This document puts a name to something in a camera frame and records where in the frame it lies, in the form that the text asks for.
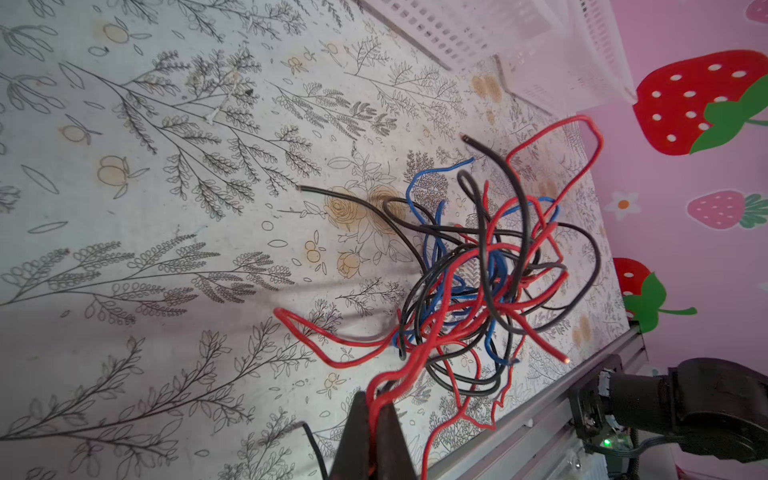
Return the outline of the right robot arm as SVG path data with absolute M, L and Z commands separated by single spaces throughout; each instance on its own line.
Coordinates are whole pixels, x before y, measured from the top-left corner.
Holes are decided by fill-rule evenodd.
M 624 372 L 609 356 L 568 392 L 586 451 L 635 459 L 658 445 L 740 463 L 767 457 L 767 377 L 735 362 L 694 358 L 665 375 Z

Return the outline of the white right plastic basket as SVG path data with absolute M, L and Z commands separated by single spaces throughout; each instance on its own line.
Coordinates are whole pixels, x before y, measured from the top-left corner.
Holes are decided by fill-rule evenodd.
M 505 89 L 556 115 L 637 101 L 609 1 L 531 1 L 536 32 L 496 54 Z

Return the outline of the floral table mat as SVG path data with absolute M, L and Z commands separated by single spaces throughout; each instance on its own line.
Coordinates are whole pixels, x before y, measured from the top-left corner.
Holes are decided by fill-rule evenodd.
M 316 479 L 398 320 L 414 464 L 628 329 L 577 124 L 365 1 L 1 5 L 1 475 Z

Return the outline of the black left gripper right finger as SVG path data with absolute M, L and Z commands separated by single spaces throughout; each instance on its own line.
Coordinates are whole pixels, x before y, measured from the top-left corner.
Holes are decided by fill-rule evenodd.
M 379 412 L 375 432 L 375 471 L 377 480 L 416 480 L 417 474 L 392 403 Z

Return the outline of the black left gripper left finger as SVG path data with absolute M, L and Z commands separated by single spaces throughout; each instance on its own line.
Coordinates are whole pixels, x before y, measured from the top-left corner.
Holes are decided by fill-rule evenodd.
M 371 473 L 371 430 L 366 393 L 358 391 L 351 402 L 330 480 L 367 480 Z

